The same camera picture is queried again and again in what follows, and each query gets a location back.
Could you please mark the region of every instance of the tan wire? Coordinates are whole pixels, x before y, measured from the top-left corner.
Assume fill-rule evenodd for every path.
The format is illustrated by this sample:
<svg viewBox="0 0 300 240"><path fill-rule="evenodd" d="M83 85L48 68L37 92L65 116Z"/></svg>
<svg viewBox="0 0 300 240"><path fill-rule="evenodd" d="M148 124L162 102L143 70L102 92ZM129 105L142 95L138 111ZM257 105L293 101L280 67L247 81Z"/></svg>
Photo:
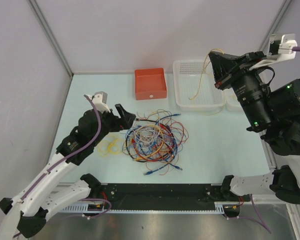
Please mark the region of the tan wire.
<svg viewBox="0 0 300 240"><path fill-rule="evenodd" d="M221 52L222 54L225 54L225 52L224 52L222 49L220 49L220 48L213 48L213 49L211 49L211 50L208 52L208 54L206 55L206 57L205 57L205 59L204 59L204 61L203 61L203 67L202 67L202 71L201 71L201 75L200 75L200 81L199 81L199 87L198 87L198 90L196 91L196 94L195 94L193 97L189 97L189 100L193 100L193 99L195 99L195 98L198 96L198 94L199 94L199 92L200 92L200 88L201 88L202 75L203 75L203 74L206 74L206 69L207 69L209 63L211 63L211 61L209 61L209 62L206 64L207 58L208 58L208 56L209 56L209 53L212 52L212 51L215 51L215 50Z"/></svg>

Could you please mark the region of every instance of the tangled wires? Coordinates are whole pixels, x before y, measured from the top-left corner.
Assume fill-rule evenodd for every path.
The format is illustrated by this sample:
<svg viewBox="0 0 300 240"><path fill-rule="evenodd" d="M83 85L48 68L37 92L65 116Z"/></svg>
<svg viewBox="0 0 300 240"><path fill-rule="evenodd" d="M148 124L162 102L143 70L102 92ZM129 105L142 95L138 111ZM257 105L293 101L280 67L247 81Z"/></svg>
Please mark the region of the tangled wires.
<svg viewBox="0 0 300 240"><path fill-rule="evenodd" d="M145 163L149 171L144 175L150 175L164 168L166 174L169 167L182 171L177 162L179 152L183 149L183 143L187 141L189 134L182 123L173 120L173 117L179 115L159 109L147 117L137 118L134 126L126 133L122 152L136 162ZM162 165L150 169L148 163L162 163Z"/></svg>

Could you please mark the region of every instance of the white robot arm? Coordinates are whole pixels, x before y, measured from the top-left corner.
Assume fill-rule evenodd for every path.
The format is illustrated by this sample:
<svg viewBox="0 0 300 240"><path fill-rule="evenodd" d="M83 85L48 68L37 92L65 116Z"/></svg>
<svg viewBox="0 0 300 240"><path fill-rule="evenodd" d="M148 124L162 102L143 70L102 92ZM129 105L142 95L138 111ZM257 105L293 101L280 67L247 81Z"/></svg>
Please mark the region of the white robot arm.
<svg viewBox="0 0 300 240"><path fill-rule="evenodd" d="M261 139L288 162L264 175L226 176L222 186L230 193L275 194L285 202L300 204L300 78L271 91L271 80L264 83L259 77L264 70L271 70L274 77L269 65L294 59L296 51L300 47L294 34L274 34L266 55L261 51L243 56L209 54L215 87L234 90L251 125L247 130L266 131Z"/></svg>
<svg viewBox="0 0 300 240"><path fill-rule="evenodd" d="M6 217L14 219L14 224L10 220L0 228L0 240L11 239L16 228L23 236L30 238L60 210L79 200L96 198L99 195L101 183L91 174L83 175L79 181L63 191L56 194L51 192L62 178L93 153L95 146L109 132L130 129L136 116L126 112L120 104L115 107L121 118L114 116L106 105L105 92L85 97L93 109L86 111L79 119L78 126L63 139L57 153L52 156L44 169L19 194L0 201L1 210L9 215ZM14 216L11 217L9 212L14 212Z"/></svg>

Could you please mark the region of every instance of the white wall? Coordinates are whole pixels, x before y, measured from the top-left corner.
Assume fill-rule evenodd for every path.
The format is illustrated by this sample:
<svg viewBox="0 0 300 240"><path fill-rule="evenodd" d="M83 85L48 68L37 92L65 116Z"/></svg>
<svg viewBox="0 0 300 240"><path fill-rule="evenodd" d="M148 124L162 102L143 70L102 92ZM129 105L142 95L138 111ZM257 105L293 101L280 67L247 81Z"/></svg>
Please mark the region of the white wall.
<svg viewBox="0 0 300 240"><path fill-rule="evenodd" d="M27 1L0 0L0 200L47 162L69 84Z"/></svg>
<svg viewBox="0 0 300 240"><path fill-rule="evenodd" d="M256 51L283 0L38 0L74 73Z"/></svg>

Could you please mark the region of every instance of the red tray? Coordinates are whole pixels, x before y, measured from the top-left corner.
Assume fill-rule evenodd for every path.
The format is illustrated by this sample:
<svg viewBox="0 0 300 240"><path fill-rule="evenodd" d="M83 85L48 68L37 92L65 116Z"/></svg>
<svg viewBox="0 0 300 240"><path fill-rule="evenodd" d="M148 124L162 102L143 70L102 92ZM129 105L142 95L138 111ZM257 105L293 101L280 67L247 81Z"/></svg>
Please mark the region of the red tray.
<svg viewBox="0 0 300 240"><path fill-rule="evenodd" d="M167 85L163 68L137 69L135 75L135 98L137 100L165 99Z"/></svg>

